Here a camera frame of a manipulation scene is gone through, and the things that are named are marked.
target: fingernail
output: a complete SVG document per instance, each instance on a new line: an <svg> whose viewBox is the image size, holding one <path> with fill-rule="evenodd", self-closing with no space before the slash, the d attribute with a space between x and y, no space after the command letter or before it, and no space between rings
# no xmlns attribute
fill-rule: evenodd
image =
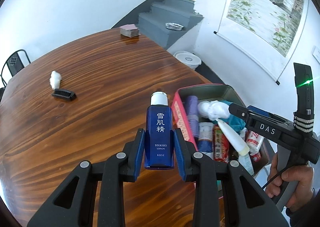
<svg viewBox="0 0 320 227"><path fill-rule="evenodd" d="M287 179L288 178L288 172L282 173L282 179Z"/></svg>

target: purple roll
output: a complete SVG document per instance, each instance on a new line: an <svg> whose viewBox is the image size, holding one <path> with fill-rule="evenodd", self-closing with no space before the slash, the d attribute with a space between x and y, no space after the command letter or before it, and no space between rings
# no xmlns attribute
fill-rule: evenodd
<svg viewBox="0 0 320 227"><path fill-rule="evenodd" d="M198 117L198 97L188 96L184 103L184 109L187 114L192 135L194 138L199 138L199 117Z"/></svg>

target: human hand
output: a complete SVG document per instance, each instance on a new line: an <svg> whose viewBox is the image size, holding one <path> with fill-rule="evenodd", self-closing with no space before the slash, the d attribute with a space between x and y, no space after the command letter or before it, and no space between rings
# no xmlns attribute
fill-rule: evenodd
<svg viewBox="0 0 320 227"><path fill-rule="evenodd" d="M268 180L278 173L278 154L275 154L271 163L270 174ZM313 196L313 175L314 170L311 166L293 166L284 171L280 176L276 177L267 187L266 194L272 198L275 195L280 194L280 186L283 181L299 181L296 190L286 204L287 208L290 208L291 212L295 212L304 205L306 205Z"/></svg>

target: aluminum foil bowl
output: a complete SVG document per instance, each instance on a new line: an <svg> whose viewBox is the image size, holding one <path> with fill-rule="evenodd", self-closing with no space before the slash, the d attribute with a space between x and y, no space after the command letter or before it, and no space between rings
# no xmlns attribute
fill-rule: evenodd
<svg viewBox="0 0 320 227"><path fill-rule="evenodd" d="M184 26L176 23L165 23L165 27L168 29L181 31Z"/></svg>

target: gray stairs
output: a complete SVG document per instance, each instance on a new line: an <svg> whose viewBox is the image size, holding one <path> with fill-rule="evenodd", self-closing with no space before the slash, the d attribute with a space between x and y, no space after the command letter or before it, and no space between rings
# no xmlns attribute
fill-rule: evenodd
<svg viewBox="0 0 320 227"><path fill-rule="evenodd" d="M202 15L194 13L193 7L194 3L191 0L154 2L150 12L139 14L137 26L140 33L168 49L203 19ZM181 31L170 30L165 27L165 23L178 23L184 28Z"/></svg>

